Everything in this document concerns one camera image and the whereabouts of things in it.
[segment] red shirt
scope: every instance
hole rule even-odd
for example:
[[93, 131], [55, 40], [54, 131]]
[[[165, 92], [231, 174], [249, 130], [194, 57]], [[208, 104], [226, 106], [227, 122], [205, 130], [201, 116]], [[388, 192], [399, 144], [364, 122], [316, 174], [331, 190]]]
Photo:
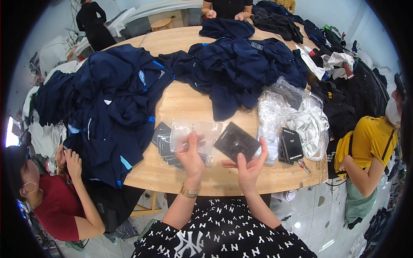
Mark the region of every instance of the red shirt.
[[78, 241], [75, 216], [86, 216], [75, 187], [59, 175], [40, 175], [39, 188], [43, 200], [33, 212], [43, 229], [58, 240]]

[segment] face mask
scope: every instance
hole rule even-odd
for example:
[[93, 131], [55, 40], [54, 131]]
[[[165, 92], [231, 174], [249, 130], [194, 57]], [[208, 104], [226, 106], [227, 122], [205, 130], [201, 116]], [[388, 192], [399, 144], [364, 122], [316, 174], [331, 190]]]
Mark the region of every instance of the face mask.
[[396, 100], [392, 97], [390, 97], [389, 101], [387, 102], [386, 116], [392, 123], [392, 125], [400, 127], [401, 117], [399, 116], [399, 112], [397, 111]]
[[31, 194], [33, 192], [36, 192], [39, 190], [39, 180], [40, 180], [40, 174], [39, 170], [37, 169], [36, 165], [33, 163], [33, 161], [28, 160], [27, 161], [27, 167], [28, 167], [28, 177], [27, 177], [27, 183], [23, 185], [25, 187], [28, 184], [33, 184], [34, 185], [34, 190], [26, 193], [26, 194]]

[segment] wristwatch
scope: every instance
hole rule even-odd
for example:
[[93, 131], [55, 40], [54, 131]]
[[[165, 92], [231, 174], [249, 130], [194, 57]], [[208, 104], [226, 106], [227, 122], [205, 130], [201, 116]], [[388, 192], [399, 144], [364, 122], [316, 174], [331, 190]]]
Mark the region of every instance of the wristwatch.
[[187, 198], [191, 198], [191, 199], [197, 197], [198, 192], [199, 192], [199, 188], [198, 190], [189, 190], [188, 188], [184, 186], [184, 184], [182, 184], [181, 191], [180, 191], [181, 195]]

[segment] person's hand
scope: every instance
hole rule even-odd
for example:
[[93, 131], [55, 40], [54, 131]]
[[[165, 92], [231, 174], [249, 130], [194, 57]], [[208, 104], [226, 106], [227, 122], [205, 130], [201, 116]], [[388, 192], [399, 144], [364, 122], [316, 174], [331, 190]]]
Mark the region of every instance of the person's hand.
[[232, 160], [222, 161], [222, 166], [225, 168], [238, 168], [238, 185], [244, 195], [256, 191], [258, 176], [268, 156], [267, 143], [264, 137], [260, 137], [259, 142], [261, 143], [262, 152], [258, 158], [252, 157], [252, 160], [247, 163], [244, 154], [238, 153], [237, 163]]
[[59, 168], [63, 168], [66, 164], [66, 157], [63, 153], [63, 143], [59, 145], [56, 151], [56, 162]]
[[346, 163], [349, 162], [349, 161], [353, 161], [353, 158], [352, 158], [352, 156], [350, 156], [350, 155], [346, 155], [346, 156], [344, 157], [343, 161], [342, 161], [342, 162], [340, 163], [340, 165], [338, 166], [338, 170], [339, 170], [339, 171], [346, 171], [345, 165], [346, 165]]
[[245, 18], [244, 18], [244, 16], [242, 15], [242, 13], [240, 12], [239, 14], [235, 15], [234, 19], [243, 21]]
[[72, 180], [81, 179], [82, 175], [82, 159], [79, 158], [79, 154], [72, 149], [64, 151], [67, 162], [67, 171], [69, 172]]
[[190, 133], [188, 137], [189, 148], [176, 152], [175, 156], [185, 167], [187, 179], [200, 183], [202, 173], [205, 170], [205, 165], [197, 151], [198, 139], [199, 137], [195, 132]]
[[207, 17], [208, 19], [216, 18], [216, 11], [214, 11], [214, 10], [209, 10], [209, 11], [206, 13], [206, 17]]

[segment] person in black clothing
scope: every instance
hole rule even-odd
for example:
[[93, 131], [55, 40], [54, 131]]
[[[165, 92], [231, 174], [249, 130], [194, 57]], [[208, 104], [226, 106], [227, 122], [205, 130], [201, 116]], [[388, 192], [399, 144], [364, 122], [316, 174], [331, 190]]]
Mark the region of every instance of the person in black clothing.
[[317, 257], [281, 222], [258, 194], [256, 181], [268, 155], [260, 138], [262, 153], [247, 163], [239, 153], [237, 163], [222, 161], [225, 168], [238, 168], [238, 184], [244, 194], [197, 199], [205, 166], [197, 151], [197, 134], [189, 136], [189, 149], [177, 152], [184, 165], [186, 180], [162, 221], [155, 222], [135, 243], [136, 257], [181, 258], [268, 258]]
[[86, 37], [94, 51], [101, 51], [116, 44], [109, 30], [106, 28], [106, 13], [96, 2], [81, 0], [82, 8], [76, 15], [76, 22], [80, 31], [86, 32]]
[[251, 12], [252, 0], [204, 0], [202, 4], [202, 13], [208, 19], [218, 17], [243, 21], [251, 16]]

